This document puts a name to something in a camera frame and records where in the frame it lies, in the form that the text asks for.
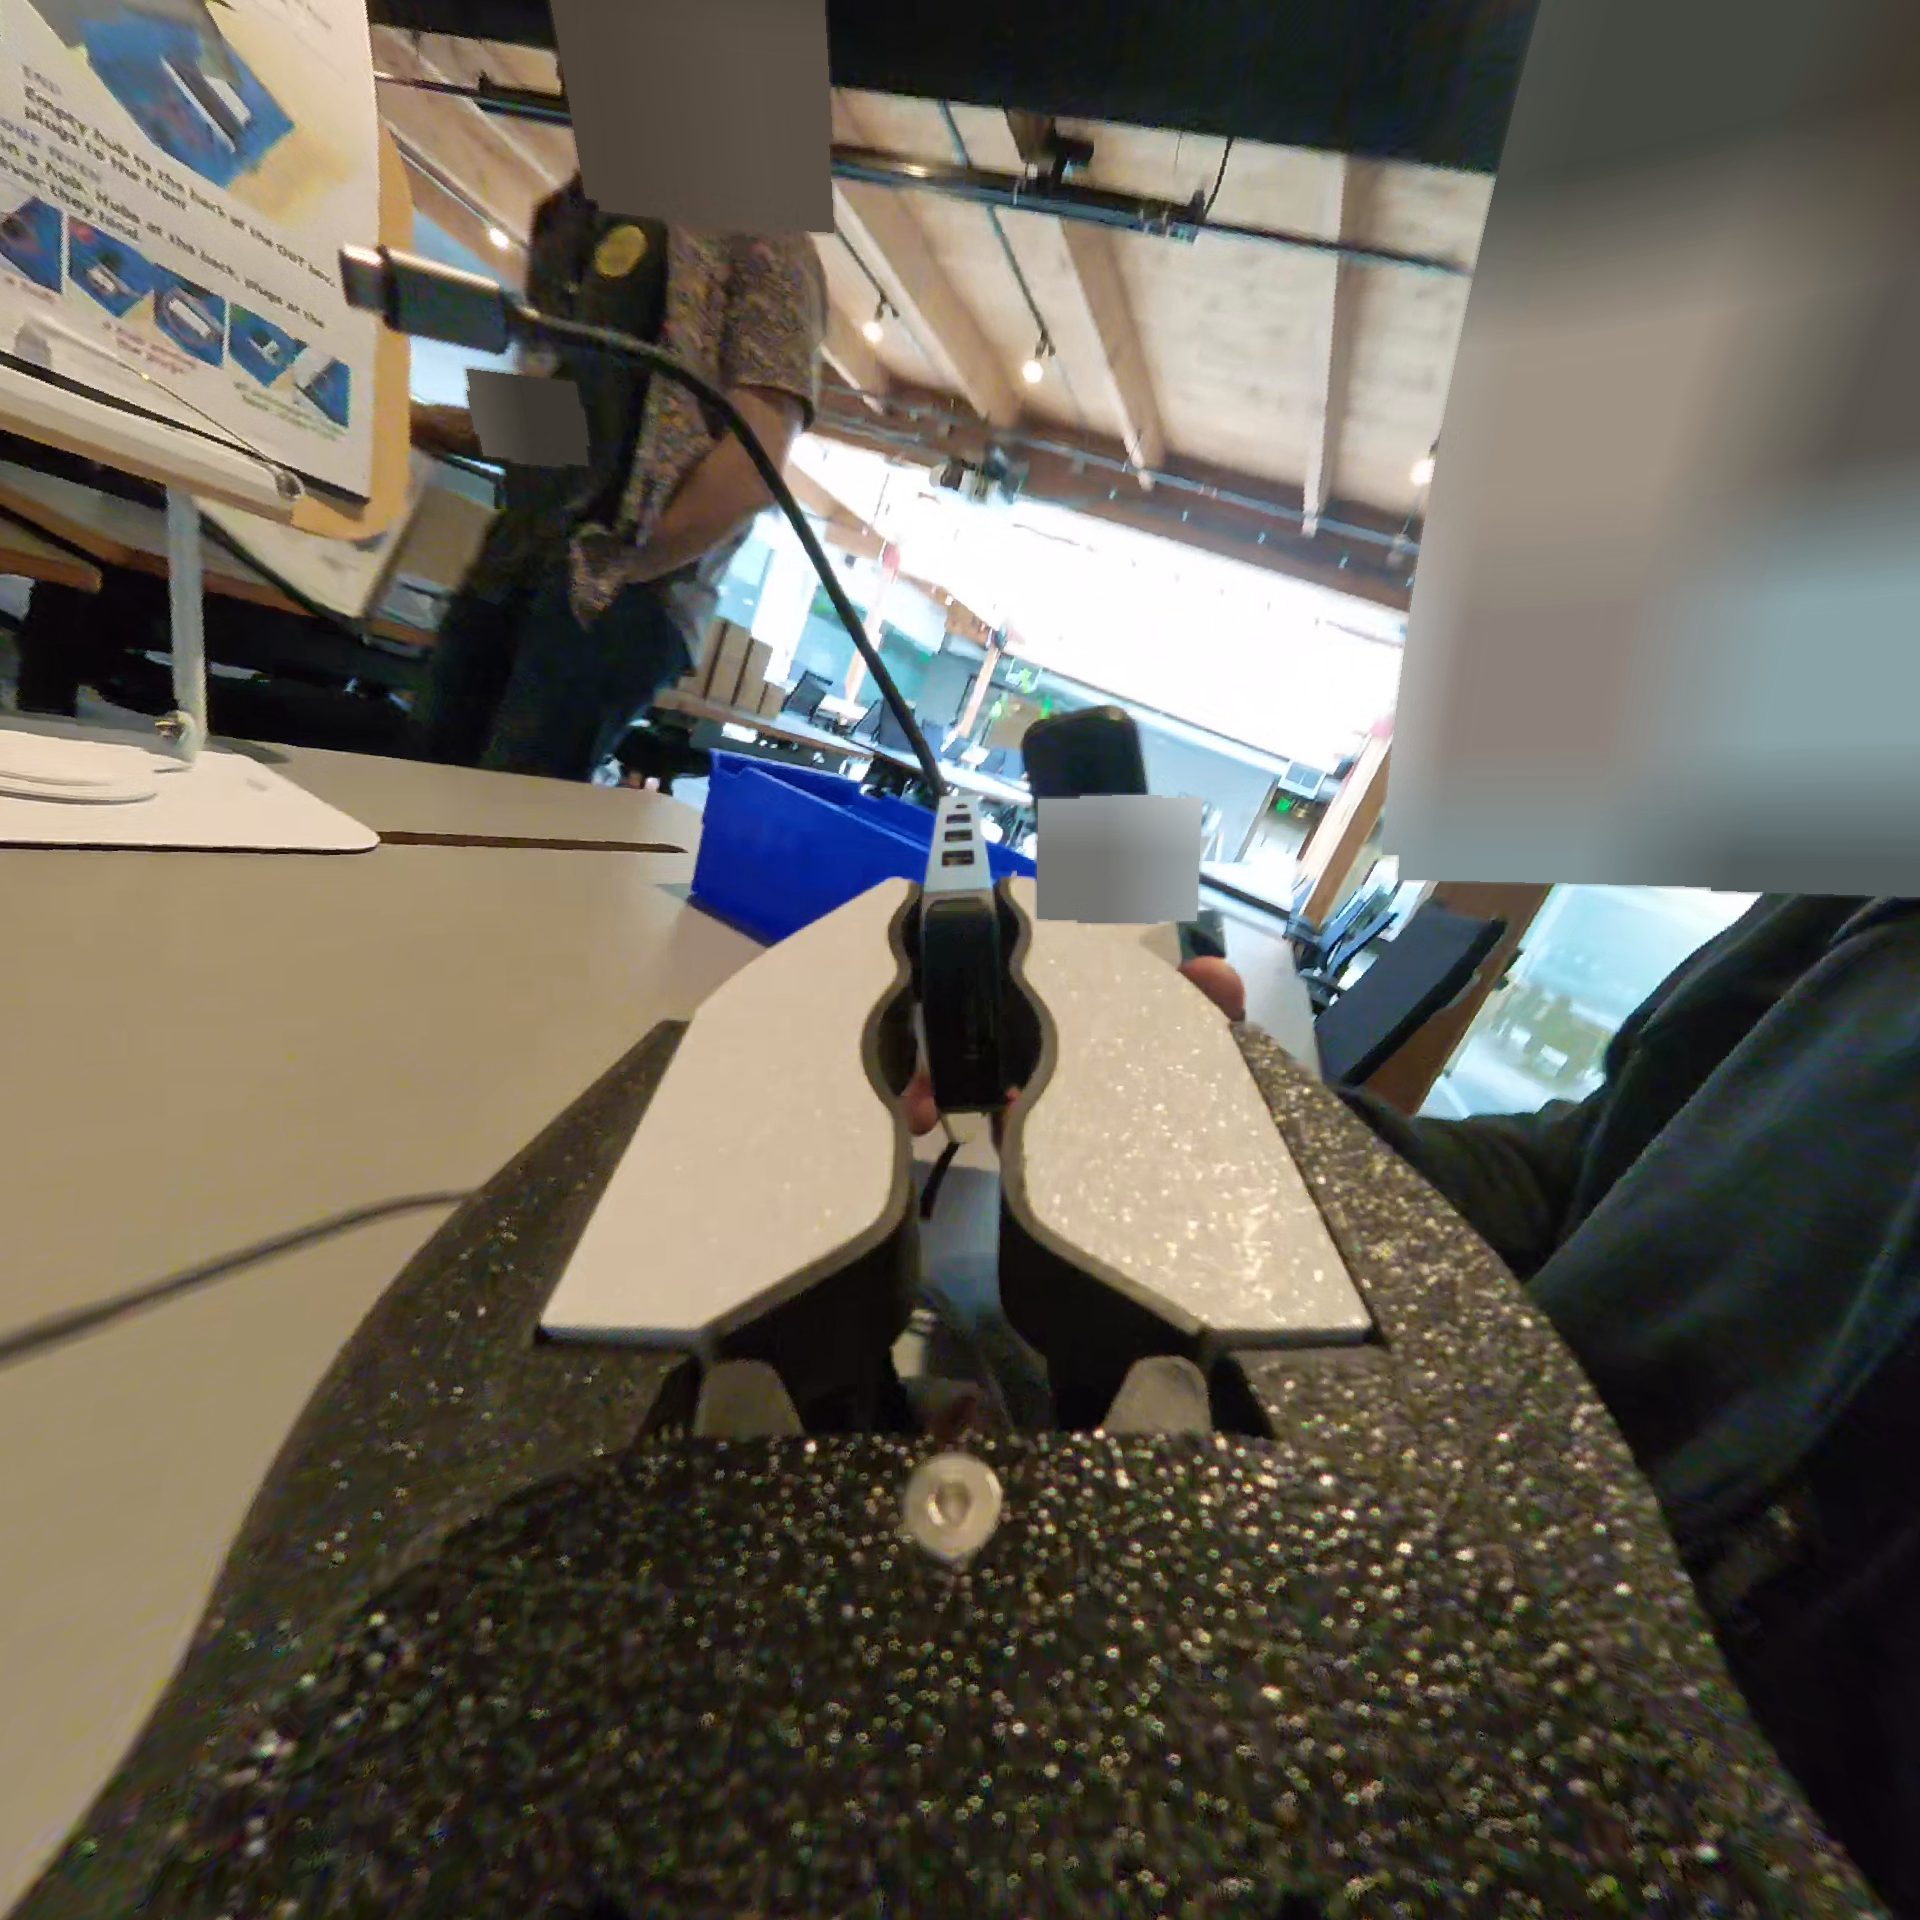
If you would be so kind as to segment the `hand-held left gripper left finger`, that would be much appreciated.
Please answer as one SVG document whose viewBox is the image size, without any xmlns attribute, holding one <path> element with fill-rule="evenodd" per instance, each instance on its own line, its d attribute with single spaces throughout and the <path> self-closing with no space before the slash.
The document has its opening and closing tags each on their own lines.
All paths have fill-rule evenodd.
<svg viewBox="0 0 1920 1920">
<path fill-rule="evenodd" d="M 685 1025 L 539 1312 L 539 1341 L 778 1374 L 806 1426 L 909 1432 L 914 1072 L 886 878 L 759 953 Z"/>
</svg>

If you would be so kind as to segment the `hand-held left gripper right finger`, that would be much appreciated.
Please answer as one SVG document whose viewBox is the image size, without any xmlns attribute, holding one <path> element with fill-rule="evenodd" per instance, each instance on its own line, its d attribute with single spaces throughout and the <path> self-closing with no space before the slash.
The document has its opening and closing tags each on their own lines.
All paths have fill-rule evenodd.
<svg viewBox="0 0 1920 1920">
<path fill-rule="evenodd" d="M 1295 1166 L 1237 1034 L 1177 949 L 1040 917 L 1009 880 L 1011 1025 L 1029 1055 L 996 1152 L 996 1296 L 1067 1430 L 1127 1380 L 1265 1432 L 1248 1361 L 1372 1349 L 1377 1323 Z"/>
</svg>

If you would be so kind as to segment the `black usb hub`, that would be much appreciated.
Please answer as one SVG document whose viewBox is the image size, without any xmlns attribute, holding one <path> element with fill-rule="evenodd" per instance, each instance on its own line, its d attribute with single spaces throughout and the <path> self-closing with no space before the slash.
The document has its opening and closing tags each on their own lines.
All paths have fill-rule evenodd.
<svg viewBox="0 0 1920 1920">
<path fill-rule="evenodd" d="M 1037 862 L 987 841 L 974 799 L 948 790 L 919 889 L 914 989 L 922 1059 L 943 1115 L 987 1115 L 1011 1089 L 1006 997 L 1013 922 L 1004 886 Z"/>
</svg>

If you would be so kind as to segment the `blue plastic bin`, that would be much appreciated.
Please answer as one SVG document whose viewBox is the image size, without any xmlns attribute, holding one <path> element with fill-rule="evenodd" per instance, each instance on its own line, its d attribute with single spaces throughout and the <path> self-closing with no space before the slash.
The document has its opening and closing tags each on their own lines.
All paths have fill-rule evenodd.
<svg viewBox="0 0 1920 1920">
<path fill-rule="evenodd" d="M 925 806 L 836 774 L 715 752 L 691 898 L 772 947 L 882 880 L 922 880 L 931 838 Z"/>
</svg>

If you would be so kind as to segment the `stack of cardboard boxes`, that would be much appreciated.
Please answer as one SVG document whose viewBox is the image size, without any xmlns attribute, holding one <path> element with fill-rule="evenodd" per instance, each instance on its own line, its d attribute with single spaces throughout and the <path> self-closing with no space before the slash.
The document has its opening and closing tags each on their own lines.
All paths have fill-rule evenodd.
<svg viewBox="0 0 1920 1920">
<path fill-rule="evenodd" d="M 695 649 L 677 698 L 733 708 L 750 718 L 778 718 L 789 687 L 772 678 L 772 650 L 745 627 L 715 616 Z"/>
</svg>

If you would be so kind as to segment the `black ceiling light track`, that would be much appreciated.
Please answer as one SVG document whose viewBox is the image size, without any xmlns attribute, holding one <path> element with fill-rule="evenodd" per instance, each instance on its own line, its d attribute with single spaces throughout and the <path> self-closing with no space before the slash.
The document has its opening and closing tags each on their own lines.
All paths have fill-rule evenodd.
<svg viewBox="0 0 1920 1920">
<path fill-rule="evenodd" d="M 1412 253 L 1319 233 L 1214 221 L 1205 197 L 1185 204 L 1160 197 L 1125 195 L 1111 188 L 1067 180 L 974 168 L 953 162 L 899 158 L 846 142 L 831 146 L 831 175 L 842 184 L 862 184 L 911 195 L 931 195 L 984 212 L 1029 214 L 1106 233 L 1138 233 L 1194 248 L 1203 237 L 1295 252 L 1341 265 L 1377 268 L 1428 279 L 1471 280 L 1471 265 L 1444 255 Z"/>
</svg>

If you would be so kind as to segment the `operator arm in dark sleeve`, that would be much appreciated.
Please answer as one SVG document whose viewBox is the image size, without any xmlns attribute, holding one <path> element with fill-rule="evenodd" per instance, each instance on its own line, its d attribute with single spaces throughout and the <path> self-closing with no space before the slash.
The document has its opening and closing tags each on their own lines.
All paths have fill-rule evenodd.
<svg viewBox="0 0 1920 1920">
<path fill-rule="evenodd" d="M 1783 996 L 1536 1303 L 1605 1399 L 1788 1771 L 1916 1915 L 1916 901 Z"/>
</svg>

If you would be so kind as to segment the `black device with yellow dot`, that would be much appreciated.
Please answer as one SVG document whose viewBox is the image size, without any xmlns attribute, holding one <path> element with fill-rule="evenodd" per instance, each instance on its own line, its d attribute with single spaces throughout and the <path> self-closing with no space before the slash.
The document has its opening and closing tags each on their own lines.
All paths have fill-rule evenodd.
<svg viewBox="0 0 1920 1920">
<path fill-rule="evenodd" d="M 533 212 L 524 290 L 547 316 L 659 345 L 667 232 L 600 212 L 574 180 Z"/>
</svg>

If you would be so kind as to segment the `white sign stand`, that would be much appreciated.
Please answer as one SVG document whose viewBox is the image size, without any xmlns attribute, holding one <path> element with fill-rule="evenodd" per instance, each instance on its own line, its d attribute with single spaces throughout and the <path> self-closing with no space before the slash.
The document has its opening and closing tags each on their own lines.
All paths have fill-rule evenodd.
<svg viewBox="0 0 1920 1920">
<path fill-rule="evenodd" d="M 3 733 L 3 799 L 62 806 L 155 803 L 162 780 L 188 774 L 206 745 L 204 543 L 197 505 L 165 489 L 167 632 L 174 707 L 162 719 L 170 747 L 133 747 L 90 733 Z"/>
</svg>

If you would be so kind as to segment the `instruction poster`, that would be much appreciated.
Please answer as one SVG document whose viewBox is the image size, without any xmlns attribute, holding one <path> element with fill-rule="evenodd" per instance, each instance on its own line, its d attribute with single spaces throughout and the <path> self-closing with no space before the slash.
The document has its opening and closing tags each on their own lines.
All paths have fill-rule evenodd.
<svg viewBox="0 0 1920 1920">
<path fill-rule="evenodd" d="M 3 7 L 4 413 L 243 505 L 374 493 L 366 6 Z"/>
</svg>

